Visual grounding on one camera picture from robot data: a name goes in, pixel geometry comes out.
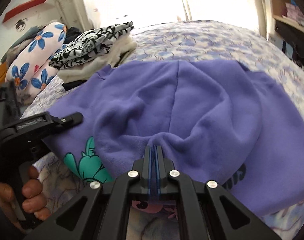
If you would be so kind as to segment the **left hand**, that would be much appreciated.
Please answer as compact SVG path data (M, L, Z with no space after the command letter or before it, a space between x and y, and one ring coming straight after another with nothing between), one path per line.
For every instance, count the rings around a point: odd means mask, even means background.
M39 173L34 166L29 167L28 176L29 181L21 190L25 197L22 208L26 213L33 213L37 219L44 221L51 215L51 212L46 207L47 199L42 193L42 183L38 180ZM25 233L26 231L20 225L14 211L14 199L13 189L8 184L0 183L0 208L11 224Z

